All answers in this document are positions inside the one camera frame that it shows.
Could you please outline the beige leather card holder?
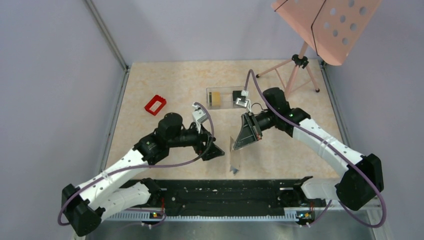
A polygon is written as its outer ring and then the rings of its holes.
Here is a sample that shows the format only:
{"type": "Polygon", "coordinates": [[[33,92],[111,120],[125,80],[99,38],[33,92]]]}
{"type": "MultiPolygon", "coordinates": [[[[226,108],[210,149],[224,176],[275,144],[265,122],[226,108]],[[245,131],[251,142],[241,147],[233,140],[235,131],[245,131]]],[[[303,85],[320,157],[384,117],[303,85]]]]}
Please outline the beige leather card holder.
{"type": "Polygon", "coordinates": [[[232,136],[229,137],[229,164],[230,164],[230,172],[233,175],[236,175],[241,170],[241,155],[238,150],[234,149],[235,140],[232,136]]]}

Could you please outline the black card stack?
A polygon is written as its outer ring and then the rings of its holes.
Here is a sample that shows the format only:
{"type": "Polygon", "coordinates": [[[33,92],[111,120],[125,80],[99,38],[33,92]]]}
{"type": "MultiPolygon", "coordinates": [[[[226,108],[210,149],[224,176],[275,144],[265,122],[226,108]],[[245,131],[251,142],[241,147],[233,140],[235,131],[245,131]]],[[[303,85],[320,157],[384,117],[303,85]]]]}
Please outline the black card stack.
{"type": "Polygon", "coordinates": [[[235,103],[237,101],[237,99],[243,99],[243,90],[233,90],[232,91],[232,101],[235,103]]]}

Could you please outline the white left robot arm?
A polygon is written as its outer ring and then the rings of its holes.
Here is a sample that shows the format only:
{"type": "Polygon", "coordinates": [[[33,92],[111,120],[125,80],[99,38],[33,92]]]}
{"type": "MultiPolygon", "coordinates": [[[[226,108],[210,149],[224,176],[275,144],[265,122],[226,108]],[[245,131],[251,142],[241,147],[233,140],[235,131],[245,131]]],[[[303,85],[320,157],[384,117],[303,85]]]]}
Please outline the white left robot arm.
{"type": "Polygon", "coordinates": [[[192,147],[197,156],[186,162],[168,164],[167,168],[224,156],[225,152],[214,143],[214,130],[203,126],[205,121],[212,120],[210,114],[198,108],[192,117],[193,122],[186,128],[181,115],[167,113],[152,133],[142,137],[112,166],[77,186],[65,186],[61,191],[58,224],[71,226],[77,236],[84,237],[124,209],[144,204],[156,206],[161,188],[152,179],[145,178],[129,189],[121,187],[143,171],[160,168],[158,163],[169,156],[171,148],[192,147]]]}

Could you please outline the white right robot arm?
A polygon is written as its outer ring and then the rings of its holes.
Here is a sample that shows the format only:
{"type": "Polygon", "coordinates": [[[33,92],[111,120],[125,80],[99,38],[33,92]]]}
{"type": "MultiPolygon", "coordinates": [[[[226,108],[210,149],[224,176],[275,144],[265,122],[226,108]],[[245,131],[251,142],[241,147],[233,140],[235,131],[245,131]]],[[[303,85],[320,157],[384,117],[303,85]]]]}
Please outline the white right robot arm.
{"type": "Polygon", "coordinates": [[[301,108],[291,108],[278,87],[263,92],[270,107],[258,114],[241,116],[241,129],[233,143],[235,151],[258,142],[263,131],[276,128],[311,148],[338,174],[338,178],[307,177],[293,192],[299,206],[313,199],[336,200],[357,211],[384,190],[381,160],[373,153],[357,152],[323,130],[301,108]]]}

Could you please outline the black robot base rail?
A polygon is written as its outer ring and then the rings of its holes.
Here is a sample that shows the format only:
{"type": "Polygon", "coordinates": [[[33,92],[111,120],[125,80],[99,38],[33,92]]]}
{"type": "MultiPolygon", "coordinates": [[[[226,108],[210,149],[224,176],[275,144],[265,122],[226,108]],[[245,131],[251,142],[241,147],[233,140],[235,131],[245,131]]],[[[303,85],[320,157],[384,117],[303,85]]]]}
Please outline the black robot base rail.
{"type": "Polygon", "coordinates": [[[289,208],[308,211],[327,205],[324,199],[308,199],[301,190],[305,179],[158,180],[153,199],[137,208],[163,210],[171,217],[285,216],[289,208]]]}

